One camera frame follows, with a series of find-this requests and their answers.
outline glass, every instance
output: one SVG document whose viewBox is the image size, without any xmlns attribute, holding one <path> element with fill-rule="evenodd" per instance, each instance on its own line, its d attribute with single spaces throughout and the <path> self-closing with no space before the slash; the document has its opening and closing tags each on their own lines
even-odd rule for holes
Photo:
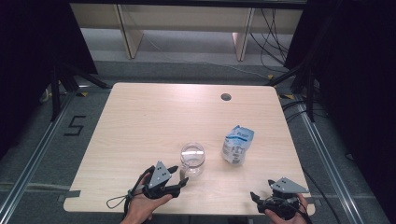
<svg viewBox="0 0 396 224">
<path fill-rule="evenodd" d="M 180 180 L 186 177 L 195 177 L 204 170 L 205 162 L 204 148 L 198 143 L 188 143 L 181 149 Z"/>
</svg>

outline human hand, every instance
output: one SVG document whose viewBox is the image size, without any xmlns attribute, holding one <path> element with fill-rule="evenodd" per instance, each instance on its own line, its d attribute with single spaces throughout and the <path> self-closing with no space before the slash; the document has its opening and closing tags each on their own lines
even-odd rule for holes
<svg viewBox="0 0 396 224">
<path fill-rule="evenodd" d="M 139 184 L 144 183 L 146 176 Z M 144 194 L 135 195 L 129 203 L 128 213 L 121 224 L 141 224 L 146 221 L 146 219 L 151 220 L 154 210 L 159 206 L 166 204 L 172 198 L 171 194 L 166 194 L 163 197 L 154 200 L 147 198 Z"/>
<path fill-rule="evenodd" d="M 305 208 L 308 206 L 308 202 L 304 198 L 304 196 L 301 193 L 297 194 L 298 199 L 300 200 L 300 211 L 303 213 L 306 213 Z M 306 224 L 305 219 L 300 213 L 296 213 L 296 215 L 289 219 L 289 220 L 284 220 L 280 218 L 275 212 L 265 209 L 264 211 L 265 215 L 267 215 L 269 218 L 271 218 L 270 224 Z"/>
</svg>

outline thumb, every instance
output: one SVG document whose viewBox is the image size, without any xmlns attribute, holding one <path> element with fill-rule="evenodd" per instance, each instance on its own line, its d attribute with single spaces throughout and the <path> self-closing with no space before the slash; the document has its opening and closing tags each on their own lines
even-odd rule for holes
<svg viewBox="0 0 396 224">
<path fill-rule="evenodd" d="M 172 197 L 171 194 L 166 194 L 166 195 L 164 195 L 163 197 L 161 197 L 161 198 L 159 198 L 159 199 L 156 199 L 154 204 L 155 204 L 156 207 L 159 207 L 159 206 L 161 206 L 161 205 L 166 204 L 167 202 L 169 202 L 172 198 L 173 198 L 173 197 Z"/>
<path fill-rule="evenodd" d="M 274 223 L 282 223 L 284 220 L 280 218 L 275 212 L 265 209 L 265 215 L 267 215 Z"/>
</svg>

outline table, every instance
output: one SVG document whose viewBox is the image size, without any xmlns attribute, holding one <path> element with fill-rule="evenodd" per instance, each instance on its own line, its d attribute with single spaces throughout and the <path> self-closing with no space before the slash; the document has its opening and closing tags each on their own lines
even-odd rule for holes
<svg viewBox="0 0 396 224">
<path fill-rule="evenodd" d="M 231 100 L 222 100 L 223 93 Z M 236 125 L 255 132 L 242 166 L 220 155 L 225 135 Z M 67 198 L 64 209 L 122 212 L 122 206 L 107 208 L 106 201 L 125 195 L 157 161 L 180 166 L 180 150 L 191 141 L 205 148 L 204 172 L 156 213 L 254 216 L 259 213 L 249 193 L 270 197 L 268 179 L 285 176 L 307 188 L 273 87 L 117 83 L 70 189 L 80 195 Z M 178 181 L 176 172 L 168 185 Z M 308 213 L 314 212 L 310 204 Z"/>
</svg>

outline black curtain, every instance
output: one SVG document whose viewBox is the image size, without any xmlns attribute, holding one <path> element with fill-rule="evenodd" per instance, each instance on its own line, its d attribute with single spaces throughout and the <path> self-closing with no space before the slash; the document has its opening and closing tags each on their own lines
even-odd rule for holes
<svg viewBox="0 0 396 224">
<path fill-rule="evenodd" d="M 65 1 L 0 3 L 0 158 L 15 144 L 57 61 L 97 74 Z"/>
</svg>

